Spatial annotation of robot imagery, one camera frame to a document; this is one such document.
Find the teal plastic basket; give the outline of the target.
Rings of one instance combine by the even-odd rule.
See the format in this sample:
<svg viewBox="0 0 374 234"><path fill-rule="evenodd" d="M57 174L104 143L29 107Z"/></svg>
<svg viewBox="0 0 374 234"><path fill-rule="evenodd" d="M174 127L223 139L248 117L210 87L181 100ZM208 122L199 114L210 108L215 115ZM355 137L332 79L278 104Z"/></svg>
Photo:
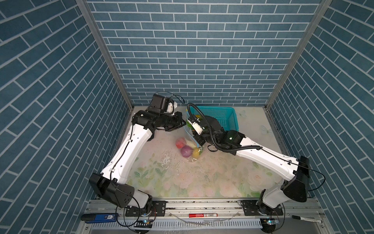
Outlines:
<svg viewBox="0 0 374 234"><path fill-rule="evenodd" d="M237 115L234 108L214 106L198 106L198 108L205 116L217 119L226 131L239 131Z"/></svg>

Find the yellow toy potato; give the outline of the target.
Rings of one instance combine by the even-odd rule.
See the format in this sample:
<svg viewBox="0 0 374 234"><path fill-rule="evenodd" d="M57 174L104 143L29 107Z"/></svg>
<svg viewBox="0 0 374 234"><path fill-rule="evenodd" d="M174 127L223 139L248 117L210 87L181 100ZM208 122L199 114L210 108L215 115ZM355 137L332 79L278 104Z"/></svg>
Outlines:
<svg viewBox="0 0 374 234"><path fill-rule="evenodd" d="M191 156L194 159L198 159L201 156L202 151L203 151L202 148L194 148Z"/></svg>

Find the clear zip top bag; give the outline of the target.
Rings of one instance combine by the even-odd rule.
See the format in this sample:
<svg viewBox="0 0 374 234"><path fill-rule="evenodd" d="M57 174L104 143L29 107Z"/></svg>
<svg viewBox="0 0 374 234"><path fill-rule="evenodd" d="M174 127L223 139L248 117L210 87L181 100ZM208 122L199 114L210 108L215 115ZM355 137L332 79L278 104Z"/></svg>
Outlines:
<svg viewBox="0 0 374 234"><path fill-rule="evenodd" d="M202 150L204 151L204 147L200 144L200 143L198 143L197 142L197 140L195 140L194 139L194 137L193 137L193 128L191 127L191 125L187 122L187 120L186 120L186 125L185 126L183 126L183 128L180 128L180 129L178 129L178 130L183 130L183 132L181 133L181 134L179 134L178 136L178 138L180 138L180 137L184 137L185 138L185 140L190 140L190 141L192 141L192 142L194 142L195 144L196 144L196 146L197 146L197 148L202 148ZM197 160L199 160L199 158L198 159L194 159L192 156L191 157L189 157L189 158L185 158L187 161L189 161L189 162L195 162L195 161L197 161Z"/></svg>

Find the purple toy onion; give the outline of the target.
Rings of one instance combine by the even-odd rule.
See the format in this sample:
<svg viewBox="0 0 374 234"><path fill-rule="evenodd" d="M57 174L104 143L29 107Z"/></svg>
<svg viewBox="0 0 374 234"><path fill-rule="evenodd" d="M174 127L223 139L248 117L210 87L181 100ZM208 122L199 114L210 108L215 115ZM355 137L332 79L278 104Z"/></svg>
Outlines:
<svg viewBox="0 0 374 234"><path fill-rule="evenodd" d="M184 157L184 158L189 158L191 157L192 153L193 153L193 148L191 148L190 146L188 145L185 145L181 148L180 150L181 152L181 155Z"/></svg>

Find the red toy pepper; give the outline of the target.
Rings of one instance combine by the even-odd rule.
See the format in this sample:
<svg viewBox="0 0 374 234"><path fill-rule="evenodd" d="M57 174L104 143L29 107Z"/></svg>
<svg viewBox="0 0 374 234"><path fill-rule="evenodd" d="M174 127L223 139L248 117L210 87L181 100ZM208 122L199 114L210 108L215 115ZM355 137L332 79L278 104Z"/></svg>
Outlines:
<svg viewBox="0 0 374 234"><path fill-rule="evenodd" d="M181 149L187 145L187 142L184 137L180 137L176 140L175 145L178 149Z"/></svg>

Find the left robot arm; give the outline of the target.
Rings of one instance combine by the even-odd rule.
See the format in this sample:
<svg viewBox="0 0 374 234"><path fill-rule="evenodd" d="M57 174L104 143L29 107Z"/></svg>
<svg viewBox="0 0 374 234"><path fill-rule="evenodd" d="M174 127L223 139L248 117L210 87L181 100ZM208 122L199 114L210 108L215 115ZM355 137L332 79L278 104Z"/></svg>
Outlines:
<svg viewBox="0 0 374 234"><path fill-rule="evenodd" d="M137 207L140 214L148 214L151 211L152 196L127 184L132 165L145 143L154 138L156 130L160 128L169 132L185 125L181 112L173 115L137 112L132 118L131 129L115 156L100 173L90 176L89 184L95 194L117 207Z"/></svg>

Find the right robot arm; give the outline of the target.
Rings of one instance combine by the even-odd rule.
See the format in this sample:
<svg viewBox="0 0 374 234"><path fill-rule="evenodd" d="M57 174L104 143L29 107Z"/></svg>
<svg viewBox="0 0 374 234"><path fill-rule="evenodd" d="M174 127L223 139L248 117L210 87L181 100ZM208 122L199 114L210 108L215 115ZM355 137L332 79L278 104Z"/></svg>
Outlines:
<svg viewBox="0 0 374 234"><path fill-rule="evenodd" d="M201 144L209 143L217 150L255 162L275 172L282 178L269 189L261 191L256 205L260 213L270 215L280 204L293 200L306 202L309 190L310 163L306 157L300 159L283 155L266 148L244 134L226 131L213 117L195 115L188 117L194 139Z"/></svg>

